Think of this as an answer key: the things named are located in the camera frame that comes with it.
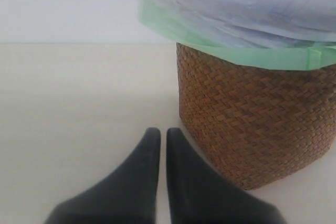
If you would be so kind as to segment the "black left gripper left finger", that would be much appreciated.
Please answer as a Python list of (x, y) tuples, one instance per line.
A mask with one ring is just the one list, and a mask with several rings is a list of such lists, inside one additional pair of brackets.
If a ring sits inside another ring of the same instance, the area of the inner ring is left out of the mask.
[(127, 159), (102, 181), (58, 204), (46, 223), (155, 223), (161, 133), (146, 129)]

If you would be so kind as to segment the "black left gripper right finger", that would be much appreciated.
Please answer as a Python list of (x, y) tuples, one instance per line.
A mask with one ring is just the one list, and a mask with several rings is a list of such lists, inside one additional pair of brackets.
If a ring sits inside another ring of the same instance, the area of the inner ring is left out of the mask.
[(172, 223), (286, 223), (274, 205), (212, 169), (179, 128), (166, 135), (166, 182)]

